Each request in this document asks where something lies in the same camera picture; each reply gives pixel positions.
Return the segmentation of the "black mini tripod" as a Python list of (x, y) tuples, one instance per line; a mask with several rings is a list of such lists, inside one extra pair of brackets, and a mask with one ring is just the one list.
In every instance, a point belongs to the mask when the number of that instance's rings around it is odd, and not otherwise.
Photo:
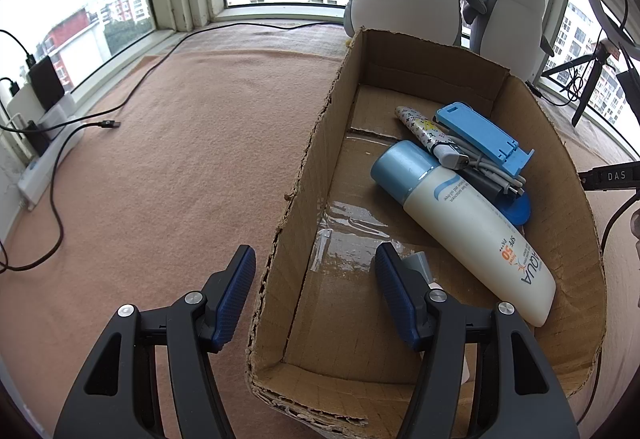
[(568, 91), (567, 101), (577, 101), (577, 108), (570, 123), (573, 127), (578, 125), (582, 114), (588, 106), (591, 95), (596, 90), (604, 66), (608, 64), (611, 56), (619, 56), (620, 50), (608, 38), (598, 41), (591, 53), (578, 56), (561, 65), (551, 67), (542, 72), (541, 77), (556, 81), (555, 76), (564, 72), (570, 74), (570, 78), (563, 89)]

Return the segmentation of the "black cylindrical device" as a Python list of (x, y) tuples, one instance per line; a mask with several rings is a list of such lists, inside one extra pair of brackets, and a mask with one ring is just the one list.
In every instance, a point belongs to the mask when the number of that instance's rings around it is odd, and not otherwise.
[(483, 173), (473, 169), (464, 168), (458, 171), (460, 176), (469, 182), (475, 190), (489, 200), (495, 201), (503, 194), (503, 188), (497, 182), (487, 178)]

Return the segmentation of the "pink blanket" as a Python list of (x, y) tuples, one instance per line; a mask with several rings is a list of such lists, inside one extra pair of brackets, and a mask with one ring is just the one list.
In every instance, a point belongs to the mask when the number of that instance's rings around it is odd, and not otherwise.
[[(116, 309), (153, 309), (202, 286), (247, 244), (256, 277), (233, 341), (212, 359), (241, 438), (313, 438), (250, 390), (247, 352), (274, 239), (293, 196), (312, 130), (350, 47), (337, 58), (271, 50), (269, 29), (204, 32), (167, 60), (145, 58), (106, 103), (122, 104), (113, 130), (91, 128), (63, 160), (53, 203), (24, 214), (9, 243), (32, 271), (1, 277), (1, 355), (29, 411), (54, 430), (67, 394)], [(577, 173), (601, 165), (555, 129)], [(586, 193), (606, 287), (605, 332), (570, 404), (589, 436), (639, 365), (639, 257), (627, 220), (606, 224), (624, 194)]]

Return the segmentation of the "small grey penguin plush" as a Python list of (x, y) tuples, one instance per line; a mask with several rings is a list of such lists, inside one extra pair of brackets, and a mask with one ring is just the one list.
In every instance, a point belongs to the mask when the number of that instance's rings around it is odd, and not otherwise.
[(471, 29), (470, 49), (522, 81), (531, 80), (538, 56), (554, 55), (542, 32), (546, 0), (482, 1), (485, 12), (469, 4), (462, 10)]

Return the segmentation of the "grey pink small tube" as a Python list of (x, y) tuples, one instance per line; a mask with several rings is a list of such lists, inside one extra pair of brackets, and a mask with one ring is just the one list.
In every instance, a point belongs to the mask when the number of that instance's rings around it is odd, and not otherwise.
[[(435, 277), (432, 274), (430, 265), (428, 264), (426, 255), (424, 251), (419, 251), (416, 254), (409, 255), (405, 258), (401, 259), (402, 263), (406, 268), (412, 271), (416, 271), (421, 274), (421, 277), (424, 278), (424, 281), (431, 287), (431, 289), (442, 289), (436, 281)], [(466, 357), (463, 357), (463, 370), (461, 375), (461, 384), (464, 385), (470, 380), (471, 374), (469, 370), (468, 361), (466, 361)]]

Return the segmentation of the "white power strip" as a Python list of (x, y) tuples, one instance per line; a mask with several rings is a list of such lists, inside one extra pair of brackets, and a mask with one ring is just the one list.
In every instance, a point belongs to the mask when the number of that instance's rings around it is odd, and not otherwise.
[(32, 210), (43, 196), (53, 172), (56, 155), (66, 136), (78, 126), (76, 102), (65, 93), (49, 110), (44, 110), (31, 84), (20, 87), (9, 81), (12, 98), (1, 102), (1, 141), (9, 145), (25, 165), (17, 182), (26, 206)]

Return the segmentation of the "blue round flat object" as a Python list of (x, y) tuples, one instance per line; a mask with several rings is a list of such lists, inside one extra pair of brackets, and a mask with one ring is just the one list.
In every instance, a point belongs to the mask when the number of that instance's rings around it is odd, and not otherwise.
[(494, 205), (514, 227), (526, 225), (532, 215), (532, 206), (527, 193), (520, 196), (500, 195)]

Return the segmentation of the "black power adapter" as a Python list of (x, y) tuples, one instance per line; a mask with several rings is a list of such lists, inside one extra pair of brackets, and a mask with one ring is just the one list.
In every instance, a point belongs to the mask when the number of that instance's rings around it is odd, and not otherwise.
[(24, 129), (24, 137), (39, 157), (43, 156), (51, 145), (51, 139), (48, 136), (47, 130), (42, 130), (35, 121), (32, 120), (27, 123)]

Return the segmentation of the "patterned white lighter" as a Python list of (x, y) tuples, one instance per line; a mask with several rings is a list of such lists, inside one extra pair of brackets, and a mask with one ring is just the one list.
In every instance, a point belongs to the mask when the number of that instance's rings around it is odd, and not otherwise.
[(469, 165), (469, 156), (460, 151), (446, 133), (420, 112), (408, 106), (398, 106), (395, 114), (440, 165), (452, 170), (460, 170)]

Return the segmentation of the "brown cardboard box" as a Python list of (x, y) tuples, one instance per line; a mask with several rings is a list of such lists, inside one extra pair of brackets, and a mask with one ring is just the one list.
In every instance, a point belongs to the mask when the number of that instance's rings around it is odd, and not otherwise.
[[(501, 214), (401, 107), (510, 136), (532, 213)], [(605, 319), (592, 210), (525, 84), (465, 49), (356, 35), (262, 277), (252, 393), (337, 438), (575, 438)]]

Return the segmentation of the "white sunscreen bottle blue cap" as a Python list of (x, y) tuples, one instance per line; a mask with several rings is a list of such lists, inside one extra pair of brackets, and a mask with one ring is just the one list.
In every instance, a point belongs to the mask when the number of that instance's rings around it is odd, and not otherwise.
[(535, 327), (550, 315), (556, 284), (525, 237), (459, 173), (410, 141), (372, 165), (371, 178), (480, 283)]

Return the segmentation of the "blue plastic phone stand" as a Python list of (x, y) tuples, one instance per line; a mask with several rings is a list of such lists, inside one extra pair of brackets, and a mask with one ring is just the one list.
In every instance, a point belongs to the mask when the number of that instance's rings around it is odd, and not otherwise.
[(436, 110), (435, 117), (512, 178), (521, 174), (535, 153), (522, 150), (517, 139), (464, 103), (443, 106)]

